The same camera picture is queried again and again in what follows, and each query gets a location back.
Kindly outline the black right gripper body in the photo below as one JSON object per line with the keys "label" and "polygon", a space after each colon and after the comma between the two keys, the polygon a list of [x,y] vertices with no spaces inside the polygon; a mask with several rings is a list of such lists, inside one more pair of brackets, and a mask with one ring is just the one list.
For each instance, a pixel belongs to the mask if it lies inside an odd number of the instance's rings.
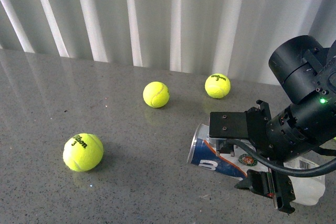
{"label": "black right gripper body", "polygon": [[257,153],[285,162],[335,137],[335,77],[289,77],[282,87],[291,105],[271,120],[265,107],[251,108],[246,119]]}

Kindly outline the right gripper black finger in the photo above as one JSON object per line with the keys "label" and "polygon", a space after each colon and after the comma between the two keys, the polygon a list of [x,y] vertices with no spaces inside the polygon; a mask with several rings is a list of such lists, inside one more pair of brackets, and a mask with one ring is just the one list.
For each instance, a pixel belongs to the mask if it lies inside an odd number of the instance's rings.
{"label": "right gripper black finger", "polygon": [[249,169],[247,177],[239,181],[235,188],[272,199],[275,208],[281,212],[292,214],[295,211],[291,202],[296,199],[296,196],[293,183],[287,175]]}

